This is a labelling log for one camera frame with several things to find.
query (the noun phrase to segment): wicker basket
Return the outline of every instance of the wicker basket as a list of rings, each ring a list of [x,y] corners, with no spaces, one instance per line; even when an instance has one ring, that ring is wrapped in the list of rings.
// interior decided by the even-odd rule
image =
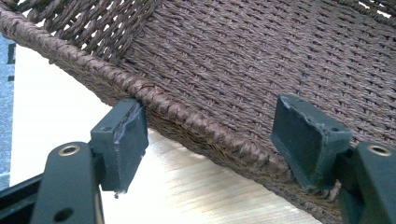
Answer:
[[[277,95],[342,120],[352,144],[396,147],[393,0],[19,2],[0,0],[5,36],[106,104],[132,95],[150,127],[323,222],[341,220],[337,188],[303,191],[272,146]]]

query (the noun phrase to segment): screw hole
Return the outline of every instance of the screw hole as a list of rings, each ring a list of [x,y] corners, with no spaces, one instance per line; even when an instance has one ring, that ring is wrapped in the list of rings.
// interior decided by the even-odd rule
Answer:
[[[79,146],[67,146],[59,151],[60,156],[70,156],[79,151]]]
[[[110,127],[103,127],[103,128],[101,128],[100,130],[101,130],[101,131],[104,131],[104,132],[108,132],[108,131],[111,130],[111,128],[110,128]]]
[[[61,211],[57,212],[55,216],[53,217],[53,220],[55,222],[63,222],[69,219],[73,215],[73,209],[71,208],[65,208],[62,209]]]
[[[384,147],[369,146],[368,148],[370,151],[380,156],[390,156],[392,154],[387,148]]]

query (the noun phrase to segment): wooden surface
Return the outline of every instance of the wooden surface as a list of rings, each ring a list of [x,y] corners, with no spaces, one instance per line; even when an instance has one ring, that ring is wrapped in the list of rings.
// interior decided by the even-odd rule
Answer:
[[[47,60],[17,47],[11,184],[43,172],[55,147],[88,142],[109,109]],[[106,223],[318,223],[263,186],[152,130],[128,193],[102,196]]]
[[[129,192],[104,198],[106,218],[117,223],[318,223],[263,186],[153,130]]]

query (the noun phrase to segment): metal grommet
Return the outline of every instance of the metal grommet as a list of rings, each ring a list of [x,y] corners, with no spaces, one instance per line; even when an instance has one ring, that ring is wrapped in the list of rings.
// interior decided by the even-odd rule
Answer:
[[[67,146],[59,150],[59,155],[60,156],[71,156],[79,151],[79,146],[72,145],[72,146]]]
[[[380,147],[380,146],[375,146],[375,145],[370,145],[368,146],[368,149],[371,152],[374,152],[375,154],[379,155],[379,156],[391,156],[392,153],[390,152],[389,149],[384,148],[384,147]]]

